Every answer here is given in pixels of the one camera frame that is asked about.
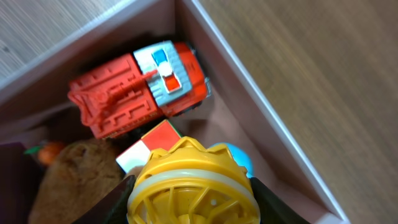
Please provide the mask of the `yellow duck toy blue hat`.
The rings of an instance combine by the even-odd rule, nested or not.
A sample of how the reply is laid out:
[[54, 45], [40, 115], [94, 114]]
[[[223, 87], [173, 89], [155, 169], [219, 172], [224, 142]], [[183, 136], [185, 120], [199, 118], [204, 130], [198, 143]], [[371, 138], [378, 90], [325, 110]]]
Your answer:
[[244, 166], [246, 168], [247, 170], [246, 176], [248, 178], [254, 177], [254, 166], [249, 155], [246, 152], [244, 152], [242, 149], [233, 144], [227, 142], [225, 142], [224, 144], [227, 145], [236, 163], [239, 166]]

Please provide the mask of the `white box pink interior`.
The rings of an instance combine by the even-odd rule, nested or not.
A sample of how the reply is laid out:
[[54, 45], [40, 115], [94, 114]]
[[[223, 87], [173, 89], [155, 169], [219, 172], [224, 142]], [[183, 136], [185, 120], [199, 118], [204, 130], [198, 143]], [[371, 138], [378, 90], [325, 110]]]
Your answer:
[[121, 1], [1, 81], [1, 120], [17, 128], [65, 101], [77, 71], [145, 36], [196, 48], [215, 99], [177, 121], [204, 144], [231, 141], [255, 175], [311, 223], [348, 223], [344, 211], [198, 1]]

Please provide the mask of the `yellow round toy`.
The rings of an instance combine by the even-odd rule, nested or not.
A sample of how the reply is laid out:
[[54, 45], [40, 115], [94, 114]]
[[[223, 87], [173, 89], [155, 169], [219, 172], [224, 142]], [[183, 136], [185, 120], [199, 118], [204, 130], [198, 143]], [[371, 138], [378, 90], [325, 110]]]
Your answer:
[[224, 143], [183, 137], [153, 150], [127, 201], [129, 223], [260, 223], [247, 169]]

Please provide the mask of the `brown toy with orange top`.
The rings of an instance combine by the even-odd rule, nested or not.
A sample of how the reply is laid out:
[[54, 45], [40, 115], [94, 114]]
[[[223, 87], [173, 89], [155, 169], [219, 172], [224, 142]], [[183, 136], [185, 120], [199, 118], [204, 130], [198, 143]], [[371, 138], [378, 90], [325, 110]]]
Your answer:
[[28, 223], [73, 223], [122, 180], [118, 149], [89, 139], [68, 145], [46, 170]]

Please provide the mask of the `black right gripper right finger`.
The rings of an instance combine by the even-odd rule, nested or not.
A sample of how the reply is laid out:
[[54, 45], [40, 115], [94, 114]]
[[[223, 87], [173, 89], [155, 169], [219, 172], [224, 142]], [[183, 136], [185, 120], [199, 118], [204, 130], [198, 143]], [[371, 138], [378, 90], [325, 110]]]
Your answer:
[[262, 224], [310, 224], [258, 178], [251, 177], [249, 180], [259, 206]]

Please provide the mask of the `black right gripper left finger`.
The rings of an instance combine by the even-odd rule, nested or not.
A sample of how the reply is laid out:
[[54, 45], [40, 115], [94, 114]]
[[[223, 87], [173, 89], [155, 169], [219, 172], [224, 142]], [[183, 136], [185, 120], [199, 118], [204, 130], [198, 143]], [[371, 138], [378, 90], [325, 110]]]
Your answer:
[[128, 224], [127, 201], [136, 177], [128, 176], [73, 224]]

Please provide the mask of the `red toy fire truck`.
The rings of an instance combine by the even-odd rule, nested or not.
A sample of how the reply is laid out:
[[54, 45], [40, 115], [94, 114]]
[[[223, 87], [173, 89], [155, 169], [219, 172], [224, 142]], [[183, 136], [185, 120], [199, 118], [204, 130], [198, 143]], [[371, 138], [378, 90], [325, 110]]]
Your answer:
[[211, 96], [210, 79], [185, 42], [165, 40], [124, 54], [70, 82], [68, 98], [97, 139], [116, 138]]

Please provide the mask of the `colourful puzzle cube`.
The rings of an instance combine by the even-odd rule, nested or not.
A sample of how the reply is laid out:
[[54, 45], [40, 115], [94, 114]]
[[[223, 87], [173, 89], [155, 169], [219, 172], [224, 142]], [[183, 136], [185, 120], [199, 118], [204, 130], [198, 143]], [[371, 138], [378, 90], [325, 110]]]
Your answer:
[[128, 173], [135, 167], [144, 166], [153, 150], [161, 148], [168, 151], [180, 138], [182, 135], [169, 120], [165, 119], [121, 153], [116, 162], [125, 173]]

